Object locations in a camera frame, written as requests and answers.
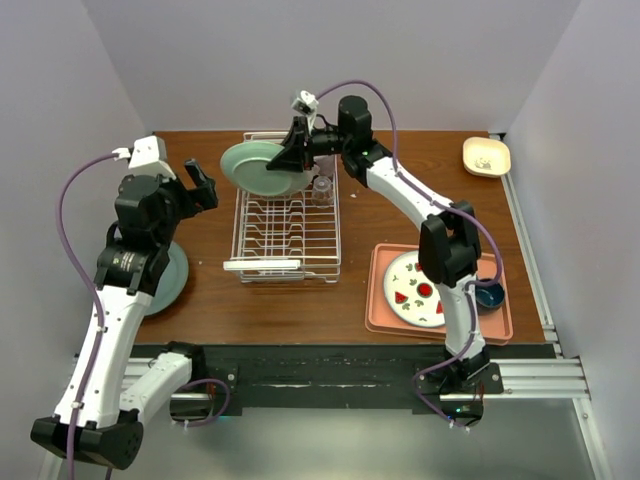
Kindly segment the plain teal green plate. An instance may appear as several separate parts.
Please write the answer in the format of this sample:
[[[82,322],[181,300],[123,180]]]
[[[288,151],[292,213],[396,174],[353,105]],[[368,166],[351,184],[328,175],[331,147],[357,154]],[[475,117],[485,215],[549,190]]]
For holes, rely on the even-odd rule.
[[[189,261],[182,247],[172,242],[168,250],[169,264],[164,270],[146,317],[156,315],[176,302],[189,278]]]

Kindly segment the white wire dish rack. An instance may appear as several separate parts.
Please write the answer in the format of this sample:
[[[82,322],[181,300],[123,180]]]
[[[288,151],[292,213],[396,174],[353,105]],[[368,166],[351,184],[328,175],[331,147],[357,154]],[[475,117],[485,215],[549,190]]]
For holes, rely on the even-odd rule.
[[[230,258],[223,269],[241,282],[339,280],[341,266],[338,158],[318,157],[316,177],[333,182],[334,203],[311,202],[312,185],[294,194],[236,193]]]

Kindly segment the floral plate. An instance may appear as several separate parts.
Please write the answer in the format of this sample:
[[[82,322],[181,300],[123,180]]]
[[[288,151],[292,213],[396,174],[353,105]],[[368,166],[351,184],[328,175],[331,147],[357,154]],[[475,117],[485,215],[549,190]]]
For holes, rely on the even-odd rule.
[[[220,158],[225,177],[238,189],[262,197],[278,197],[304,190],[315,171],[270,171],[266,165],[284,147],[268,141],[251,141],[228,148]]]

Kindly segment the small clear glass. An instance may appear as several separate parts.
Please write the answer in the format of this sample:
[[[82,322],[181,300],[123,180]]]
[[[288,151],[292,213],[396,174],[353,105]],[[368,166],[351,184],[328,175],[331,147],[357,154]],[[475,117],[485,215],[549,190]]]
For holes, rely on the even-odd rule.
[[[318,207],[330,207],[334,203],[333,182],[329,177],[314,178],[311,190],[311,202]]]

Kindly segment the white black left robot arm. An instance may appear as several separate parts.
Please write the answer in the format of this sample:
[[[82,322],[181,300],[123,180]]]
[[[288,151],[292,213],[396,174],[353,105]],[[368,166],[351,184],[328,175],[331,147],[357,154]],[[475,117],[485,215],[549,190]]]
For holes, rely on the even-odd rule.
[[[125,470],[136,458],[144,429],[170,397],[212,384],[202,347],[172,341],[129,388],[121,387],[138,330],[170,262],[179,224],[218,206],[215,181],[195,159],[185,162],[192,187],[163,161],[128,165],[115,199],[94,276],[73,251],[64,224],[66,195],[55,223],[62,247],[91,296],[92,311],[73,373],[53,414],[34,421],[31,440],[63,459],[67,476],[77,463]]]

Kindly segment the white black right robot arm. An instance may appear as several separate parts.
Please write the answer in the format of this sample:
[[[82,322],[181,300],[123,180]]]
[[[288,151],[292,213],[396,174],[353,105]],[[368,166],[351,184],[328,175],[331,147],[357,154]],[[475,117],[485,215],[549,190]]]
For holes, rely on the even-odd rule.
[[[472,206],[453,203],[410,175],[396,154],[375,138],[364,98],[343,97],[337,122],[322,128],[315,125],[318,101],[313,94],[301,91],[292,108],[297,114],[268,170],[303,172],[316,158],[336,154],[350,177],[387,199],[415,224],[418,263],[437,288],[446,328],[444,360],[417,376],[438,375],[452,390],[469,392],[490,363],[475,298],[481,245]]]

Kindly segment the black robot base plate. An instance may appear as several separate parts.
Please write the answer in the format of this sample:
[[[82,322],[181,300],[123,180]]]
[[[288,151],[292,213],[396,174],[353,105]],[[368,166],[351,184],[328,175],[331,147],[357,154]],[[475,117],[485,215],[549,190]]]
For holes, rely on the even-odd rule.
[[[189,387],[214,378],[230,415],[246,408],[411,409],[444,395],[501,394],[497,364],[445,362],[438,345],[207,345],[171,342],[192,361]]]

